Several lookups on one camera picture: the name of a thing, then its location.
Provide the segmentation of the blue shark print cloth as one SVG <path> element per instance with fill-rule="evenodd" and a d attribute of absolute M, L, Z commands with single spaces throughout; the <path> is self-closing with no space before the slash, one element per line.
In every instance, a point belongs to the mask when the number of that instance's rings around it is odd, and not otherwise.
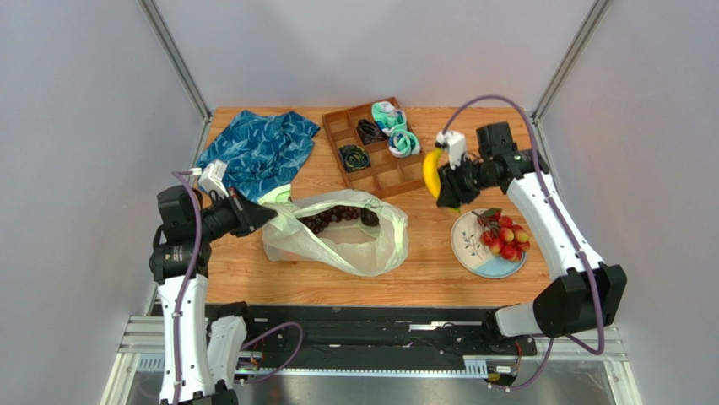
<path fill-rule="evenodd" d="M 215 160 L 227 164 L 223 184 L 253 202 L 291 183 L 309 159 L 320 127 L 295 111 L 260 116 L 248 110 L 203 150 L 196 166 Z"/>

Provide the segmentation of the fake red lychee bunch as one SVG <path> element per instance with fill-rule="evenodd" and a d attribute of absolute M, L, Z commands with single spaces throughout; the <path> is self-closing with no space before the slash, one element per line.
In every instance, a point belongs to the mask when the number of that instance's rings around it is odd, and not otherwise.
<path fill-rule="evenodd" d="M 501 208 L 472 211 L 479 227 L 478 241 L 495 257 L 520 262 L 531 248 L 530 234 Z"/>

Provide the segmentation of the black patterned rolled sock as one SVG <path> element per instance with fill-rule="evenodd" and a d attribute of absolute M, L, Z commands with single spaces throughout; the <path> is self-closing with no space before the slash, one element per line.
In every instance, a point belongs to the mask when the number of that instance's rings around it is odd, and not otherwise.
<path fill-rule="evenodd" d="M 374 121 L 361 119 L 358 121 L 356 130 L 363 145 L 379 143 L 387 140 L 387 135 Z"/>

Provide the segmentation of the wooden compartment tray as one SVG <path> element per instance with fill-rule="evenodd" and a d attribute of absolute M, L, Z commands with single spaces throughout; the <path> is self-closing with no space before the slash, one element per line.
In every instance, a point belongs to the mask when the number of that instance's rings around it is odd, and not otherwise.
<path fill-rule="evenodd" d="M 343 184 L 347 188 L 369 192 L 379 198 L 387 198 L 424 187 L 422 164 L 425 148 L 421 145 L 418 155 L 404 159 L 394 157 L 388 149 L 388 140 L 363 145 L 356 127 L 358 121 L 366 119 L 373 122 L 371 107 L 375 102 L 352 107 L 344 107 L 322 115 L 322 128 Z M 338 155 L 338 149 L 344 145 L 356 144 L 370 157 L 370 167 L 346 173 Z"/>

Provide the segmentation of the cream and blue plate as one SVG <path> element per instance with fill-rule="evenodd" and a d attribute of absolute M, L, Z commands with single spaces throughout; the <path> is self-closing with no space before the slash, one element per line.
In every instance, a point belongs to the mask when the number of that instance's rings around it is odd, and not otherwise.
<path fill-rule="evenodd" d="M 471 273 L 483 278 L 507 278 L 522 268 L 527 253 L 520 262 L 508 262 L 501 257 L 493 256 L 479 243 L 479 227 L 472 211 L 486 209 L 474 209 L 459 216 L 451 229 L 451 248 L 456 259 Z"/>

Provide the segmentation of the dark green leaf rolled sock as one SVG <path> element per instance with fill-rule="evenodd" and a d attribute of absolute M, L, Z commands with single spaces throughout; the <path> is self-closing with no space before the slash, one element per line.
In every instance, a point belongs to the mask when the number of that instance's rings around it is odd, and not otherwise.
<path fill-rule="evenodd" d="M 370 167 L 367 152 L 356 144 L 348 144 L 338 149 L 340 162 L 346 173 L 354 173 Z"/>

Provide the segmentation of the right aluminium frame post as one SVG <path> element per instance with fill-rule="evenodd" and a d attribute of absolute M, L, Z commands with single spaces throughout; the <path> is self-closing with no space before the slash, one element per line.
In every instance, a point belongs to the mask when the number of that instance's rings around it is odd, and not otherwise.
<path fill-rule="evenodd" d="M 573 67 L 579 61 L 581 54 L 586 48 L 588 42 L 592 38 L 597 27 L 612 5 L 612 0 L 596 0 L 592 2 L 592 6 L 583 19 L 579 30 L 576 32 L 573 40 L 563 55 L 560 64 L 556 68 L 554 75 L 549 81 L 545 91 L 533 111 L 532 118 L 536 122 L 542 121 L 548 114 L 551 105 L 556 99 L 566 79 L 569 77 Z"/>

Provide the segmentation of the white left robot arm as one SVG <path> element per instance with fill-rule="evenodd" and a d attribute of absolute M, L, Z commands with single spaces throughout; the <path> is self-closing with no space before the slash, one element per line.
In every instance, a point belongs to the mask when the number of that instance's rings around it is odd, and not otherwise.
<path fill-rule="evenodd" d="M 165 375 L 161 404 L 236 404 L 234 373 L 247 337 L 244 302 L 206 314 L 211 244 L 248 236 L 274 219 L 234 189 L 204 208 L 199 191 L 173 186 L 157 196 L 162 219 L 149 268 L 164 318 Z"/>

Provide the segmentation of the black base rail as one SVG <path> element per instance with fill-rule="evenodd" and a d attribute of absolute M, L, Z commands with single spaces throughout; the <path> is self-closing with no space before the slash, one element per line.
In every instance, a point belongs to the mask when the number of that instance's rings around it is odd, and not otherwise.
<path fill-rule="evenodd" d="M 460 371 L 467 356 L 503 359 L 537 355 L 528 336 L 500 337 L 493 310 L 461 307 L 243 305 L 248 348 L 274 369 Z"/>

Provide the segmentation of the fake yellow banana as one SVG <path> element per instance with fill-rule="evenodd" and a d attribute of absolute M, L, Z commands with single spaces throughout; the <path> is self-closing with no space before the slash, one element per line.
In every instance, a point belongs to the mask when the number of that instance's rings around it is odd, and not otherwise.
<path fill-rule="evenodd" d="M 442 154 L 443 151 L 441 149 L 435 148 L 427 155 L 425 155 L 422 165 L 424 184 L 430 195 L 434 198 L 435 204 L 436 198 L 438 198 L 440 193 L 440 179 L 438 175 L 438 169 L 440 169 L 439 160 Z M 448 209 L 453 210 L 457 213 L 461 212 L 460 208 Z"/>

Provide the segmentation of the teal white sock upper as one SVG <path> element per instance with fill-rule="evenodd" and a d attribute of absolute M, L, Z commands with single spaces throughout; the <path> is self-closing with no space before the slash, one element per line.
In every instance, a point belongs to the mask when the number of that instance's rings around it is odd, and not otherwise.
<path fill-rule="evenodd" d="M 381 131 L 390 136 L 396 130 L 407 130 L 407 116 L 399 107 L 390 101 L 376 102 L 371 107 L 371 115 Z"/>

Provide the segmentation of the translucent white plastic bag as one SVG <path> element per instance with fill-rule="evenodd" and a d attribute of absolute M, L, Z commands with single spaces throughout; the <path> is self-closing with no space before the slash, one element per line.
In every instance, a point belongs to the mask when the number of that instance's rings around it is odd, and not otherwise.
<path fill-rule="evenodd" d="M 265 196 L 260 204 L 277 212 L 262 228 L 263 249 L 273 262 L 322 262 L 354 276 L 376 277 L 408 258 L 408 215 L 368 192 L 344 189 L 293 202 L 286 192 L 274 201 Z M 301 222 L 340 206 L 365 208 L 378 225 L 342 220 L 316 234 Z"/>

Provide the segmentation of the grey aluminium frame post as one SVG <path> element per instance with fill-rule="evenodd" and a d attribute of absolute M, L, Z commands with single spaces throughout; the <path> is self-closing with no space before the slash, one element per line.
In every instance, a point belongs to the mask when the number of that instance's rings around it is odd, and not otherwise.
<path fill-rule="evenodd" d="M 138 0 L 138 5 L 143 10 L 198 115 L 204 122 L 209 122 L 213 113 L 208 107 L 208 103 L 203 97 L 196 80 L 192 76 L 190 68 L 181 54 L 181 50 L 171 33 L 169 25 L 165 21 L 158 3 L 155 0 Z"/>

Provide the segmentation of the teal white sock lower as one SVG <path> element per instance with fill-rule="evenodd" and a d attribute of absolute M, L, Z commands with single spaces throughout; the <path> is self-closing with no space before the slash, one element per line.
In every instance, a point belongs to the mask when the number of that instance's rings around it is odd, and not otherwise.
<path fill-rule="evenodd" d="M 412 132 L 397 129 L 391 133 L 388 139 L 388 149 L 394 157 L 404 159 L 418 155 L 421 152 L 421 145 Z"/>

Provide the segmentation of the teal white sock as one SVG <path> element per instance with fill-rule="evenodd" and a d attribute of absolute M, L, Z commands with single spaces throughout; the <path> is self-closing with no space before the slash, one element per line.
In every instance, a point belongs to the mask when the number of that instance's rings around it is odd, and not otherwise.
<path fill-rule="evenodd" d="M 391 133 L 388 139 L 388 149 L 394 157 L 404 159 L 418 155 L 421 152 L 421 145 L 412 132 L 397 129 Z"/>
<path fill-rule="evenodd" d="M 407 130 L 407 116 L 399 107 L 390 101 L 376 102 L 371 107 L 371 115 L 381 131 L 390 136 L 396 130 Z"/>

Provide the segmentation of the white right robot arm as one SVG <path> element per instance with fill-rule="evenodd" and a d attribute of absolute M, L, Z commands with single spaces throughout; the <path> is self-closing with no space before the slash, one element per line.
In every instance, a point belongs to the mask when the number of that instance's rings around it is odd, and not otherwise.
<path fill-rule="evenodd" d="M 425 184 L 443 208 L 460 208 L 498 187 L 519 209 L 549 268 L 550 284 L 535 299 L 499 308 L 493 324 L 503 337 L 569 337 L 614 323 L 627 276 L 609 265 L 578 230 L 553 187 L 549 167 L 532 149 L 521 150 L 506 122 L 477 130 L 479 156 L 466 138 L 440 132 L 425 157 Z"/>

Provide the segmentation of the fake dark grape bunch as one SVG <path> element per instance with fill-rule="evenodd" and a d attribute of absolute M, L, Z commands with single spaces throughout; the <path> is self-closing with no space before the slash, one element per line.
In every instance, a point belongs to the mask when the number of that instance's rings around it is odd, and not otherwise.
<path fill-rule="evenodd" d="M 330 224 L 343 221 L 359 220 L 366 227 L 377 227 L 380 223 L 378 215 L 368 208 L 335 206 L 320 213 L 299 218 L 299 221 L 314 235 L 319 235 Z"/>

